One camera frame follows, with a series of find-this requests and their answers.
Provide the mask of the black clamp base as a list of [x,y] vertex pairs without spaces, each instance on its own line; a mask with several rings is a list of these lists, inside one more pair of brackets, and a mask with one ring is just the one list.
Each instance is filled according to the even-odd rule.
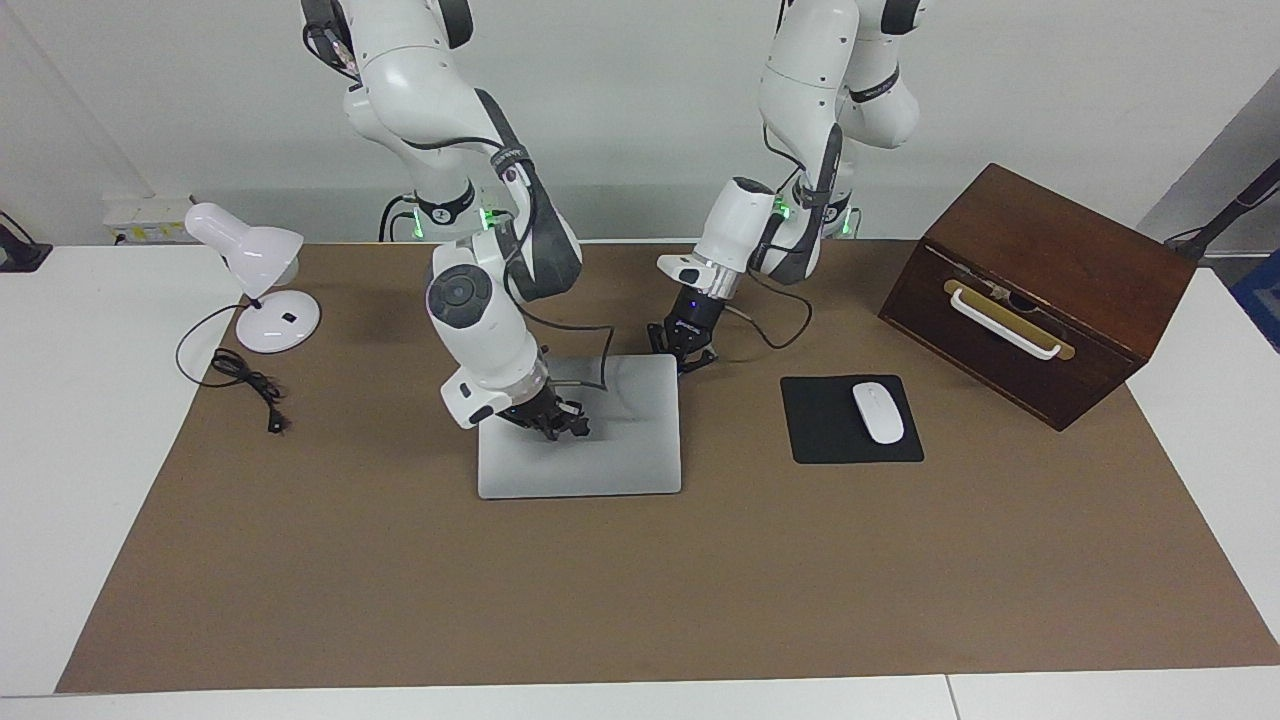
[[52,245],[38,242],[10,214],[0,210],[0,273],[37,272],[52,250]]

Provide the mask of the white power strip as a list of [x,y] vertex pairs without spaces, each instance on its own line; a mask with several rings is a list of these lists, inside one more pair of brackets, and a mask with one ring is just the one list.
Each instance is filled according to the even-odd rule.
[[114,245],[192,245],[198,243],[186,228],[193,199],[150,197],[108,199],[102,225]]

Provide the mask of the black stand pole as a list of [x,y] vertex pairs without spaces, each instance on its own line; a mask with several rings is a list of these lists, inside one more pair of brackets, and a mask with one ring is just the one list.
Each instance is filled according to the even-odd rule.
[[1280,193],[1280,158],[1270,163],[1212,219],[1201,227],[1166,238],[1162,246],[1180,258],[1198,263],[1230,225],[1267,202],[1276,193]]

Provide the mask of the white desk lamp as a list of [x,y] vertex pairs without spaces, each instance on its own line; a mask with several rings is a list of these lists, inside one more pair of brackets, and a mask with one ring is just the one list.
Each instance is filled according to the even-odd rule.
[[236,338],[244,348],[283,354],[316,332],[323,319],[317,300],[287,288],[298,274],[302,234],[250,225],[215,202],[195,204],[184,225],[191,237],[221,258],[248,301],[236,323]]

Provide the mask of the dark brown wooden box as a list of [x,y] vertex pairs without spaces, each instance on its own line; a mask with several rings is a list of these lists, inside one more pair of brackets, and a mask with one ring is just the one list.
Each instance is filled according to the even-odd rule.
[[[1196,264],[989,164],[911,251],[882,320],[1064,430],[1155,355]],[[950,293],[1041,347],[1041,361],[952,310]]]

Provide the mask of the grey laptop with apple logo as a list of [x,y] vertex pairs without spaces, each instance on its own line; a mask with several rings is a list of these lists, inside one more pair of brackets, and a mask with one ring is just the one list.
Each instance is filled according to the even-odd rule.
[[580,402],[589,434],[543,434],[500,420],[479,428],[477,495],[485,500],[675,495],[682,489],[678,374],[667,354],[553,356],[554,391]]

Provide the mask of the brown table mat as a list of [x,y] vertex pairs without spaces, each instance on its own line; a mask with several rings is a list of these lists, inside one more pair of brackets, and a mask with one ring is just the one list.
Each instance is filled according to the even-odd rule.
[[[1280,664],[1143,411],[1062,433],[881,322],[906,243],[836,243],[813,328],[681,380],[684,487],[484,501],[440,397],[430,249],[314,245],[317,334],[200,391],[68,693]],[[794,461],[783,377],[899,375],[923,462]]]

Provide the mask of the white computer mouse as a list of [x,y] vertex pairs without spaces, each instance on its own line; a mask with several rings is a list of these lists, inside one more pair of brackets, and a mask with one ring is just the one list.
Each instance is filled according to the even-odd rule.
[[879,382],[860,382],[851,397],[867,433],[877,445],[896,445],[905,437],[905,424],[895,397]]

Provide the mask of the black mouse pad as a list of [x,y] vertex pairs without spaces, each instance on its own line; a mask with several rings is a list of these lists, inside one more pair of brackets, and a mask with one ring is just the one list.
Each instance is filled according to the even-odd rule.
[[[883,386],[902,421],[902,438],[879,443],[868,430],[852,388]],[[925,451],[899,375],[809,375],[780,380],[791,454],[808,465],[923,462]]]

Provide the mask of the blue crate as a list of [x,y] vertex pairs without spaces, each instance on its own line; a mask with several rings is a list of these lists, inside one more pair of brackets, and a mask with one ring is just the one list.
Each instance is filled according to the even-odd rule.
[[1280,354],[1280,249],[1233,283],[1229,292]]

